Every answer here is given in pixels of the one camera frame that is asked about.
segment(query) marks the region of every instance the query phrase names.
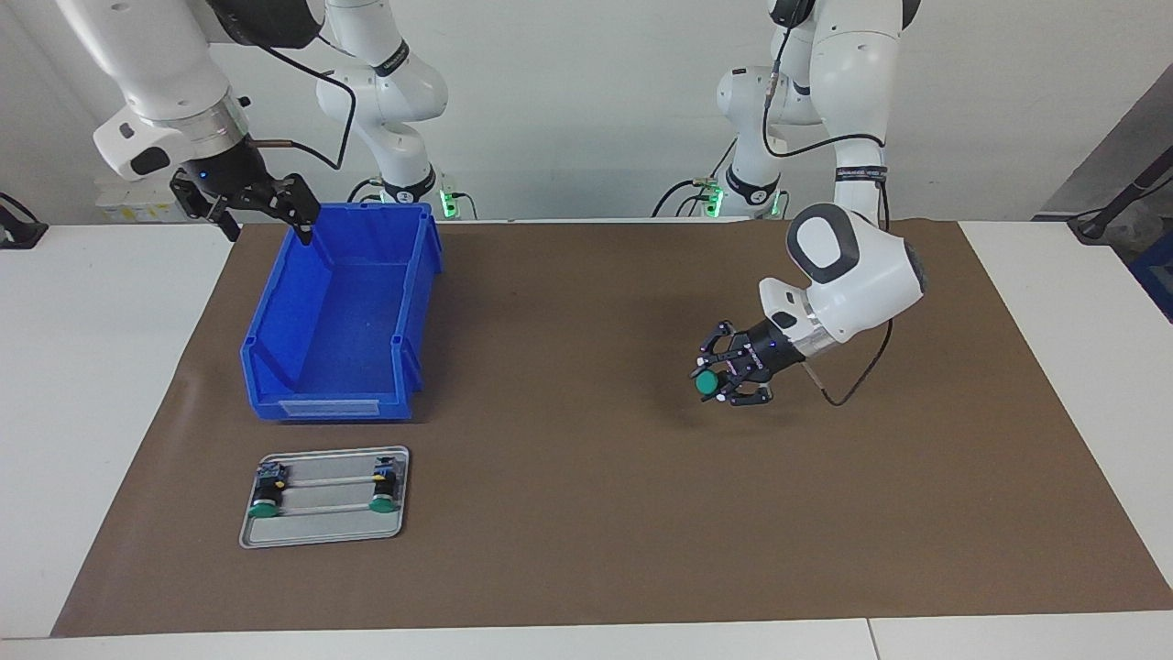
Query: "brown surface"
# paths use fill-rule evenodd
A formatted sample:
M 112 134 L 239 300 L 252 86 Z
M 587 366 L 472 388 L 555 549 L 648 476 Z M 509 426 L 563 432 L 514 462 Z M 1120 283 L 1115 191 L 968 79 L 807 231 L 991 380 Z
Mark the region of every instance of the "brown surface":
M 847 408 L 800 369 L 700 406 L 711 326 L 802 280 L 785 229 L 449 227 L 415 423 L 283 427 L 237 359 L 282 234 L 249 226 L 54 634 L 1173 608 L 954 224 L 899 224 L 929 295 Z M 819 361 L 836 394 L 877 341 Z M 387 444 L 398 539 L 237 547 L 263 456 Z

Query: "white tabletop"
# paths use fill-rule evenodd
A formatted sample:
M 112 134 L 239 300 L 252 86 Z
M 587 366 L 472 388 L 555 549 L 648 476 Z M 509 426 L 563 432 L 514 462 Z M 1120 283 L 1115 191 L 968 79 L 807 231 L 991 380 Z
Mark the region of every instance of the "white tabletop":
M 1063 225 L 963 226 L 1168 580 L 1173 326 Z M 0 656 L 1173 656 L 1173 613 L 14 640 L 52 630 L 226 254 L 210 226 L 56 226 L 0 252 Z

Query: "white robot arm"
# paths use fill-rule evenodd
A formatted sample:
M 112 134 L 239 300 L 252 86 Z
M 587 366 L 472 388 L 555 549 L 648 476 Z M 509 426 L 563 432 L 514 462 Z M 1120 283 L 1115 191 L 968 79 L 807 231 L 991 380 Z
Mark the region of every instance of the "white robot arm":
M 242 43 L 300 48 L 318 34 L 320 11 L 300 0 L 57 0 L 57 6 L 126 97 L 127 106 L 94 132 L 115 171 L 135 179 L 178 168 L 171 189 L 181 205 L 219 225 L 229 239 L 239 234 L 232 207 L 280 218 L 308 244 L 317 198 L 297 173 L 270 176 L 208 43 L 230 35 Z
M 755 67 L 734 69 L 721 81 L 720 106 L 738 130 L 737 152 L 721 178 L 723 211 L 761 216 L 769 207 L 785 150 L 785 142 L 773 136 L 777 124 L 821 122 L 832 136 L 860 137 L 833 137 L 835 202 L 804 210 L 787 233 L 787 251 L 811 286 L 764 279 L 765 320 L 745 333 L 727 320 L 717 325 L 692 373 L 701 401 L 767 403 L 775 374 L 847 343 L 923 297 L 915 251 L 877 226 L 887 179 L 881 145 L 900 35 L 918 4 L 769 0 L 779 25 L 774 52 L 781 52 L 781 76 Z M 785 91 L 771 103 L 777 82 Z M 718 349 L 724 339 L 728 343 Z M 719 366 L 724 370 L 714 372 Z
M 406 124 L 445 111 L 443 79 L 412 54 L 385 1 L 327 0 L 326 13 L 339 48 L 365 62 L 339 67 L 333 76 L 358 97 L 354 129 L 379 163 L 384 199 L 447 209 L 443 175 L 428 159 L 423 138 Z M 338 87 L 319 82 L 318 103 L 335 121 L 346 121 L 350 97 Z

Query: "blue object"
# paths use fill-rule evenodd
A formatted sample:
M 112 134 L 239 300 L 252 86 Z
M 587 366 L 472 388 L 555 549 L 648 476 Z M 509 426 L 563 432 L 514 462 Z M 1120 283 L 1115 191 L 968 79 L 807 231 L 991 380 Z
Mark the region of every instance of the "blue object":
M 411 420 L 432 279 L 427 204 L 323 204 L 313 241 L 285 236 L 240 349 L 262 420 Z
M 1173 320 L 1173 232 L 1140 254 L 1128 268 L 1148 297 Z

